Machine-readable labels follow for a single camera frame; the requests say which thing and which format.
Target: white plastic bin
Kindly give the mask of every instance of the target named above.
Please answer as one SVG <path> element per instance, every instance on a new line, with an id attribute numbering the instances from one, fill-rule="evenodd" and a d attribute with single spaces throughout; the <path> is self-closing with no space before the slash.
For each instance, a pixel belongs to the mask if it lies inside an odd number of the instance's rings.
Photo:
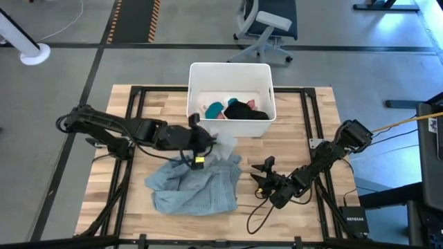
<path id="1" fill-rule="evenodd" d="M 237 98 L 255 100 L 258 111 L 270 120 L 205 119 L 203 104 Z M 229 133 L 234 137 L 260 137 L 277 116 L 271 77 L 267 64 L 194 63 L 190 67 L 187 116 L 200 113 L 200 125 L 210 133 Z"/>

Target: yellow tag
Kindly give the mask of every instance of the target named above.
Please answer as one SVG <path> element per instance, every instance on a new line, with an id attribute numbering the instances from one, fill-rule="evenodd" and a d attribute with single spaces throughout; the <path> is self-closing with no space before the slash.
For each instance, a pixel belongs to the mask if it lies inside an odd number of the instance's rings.
<path id="1" fill-rule="evenodd" d="M 205 158 L 201 157 L 201 156 L 198 156 L 198 157 L 195 158 L 195 162 L 196 163 L 204 163 L 205 162 Z"/>

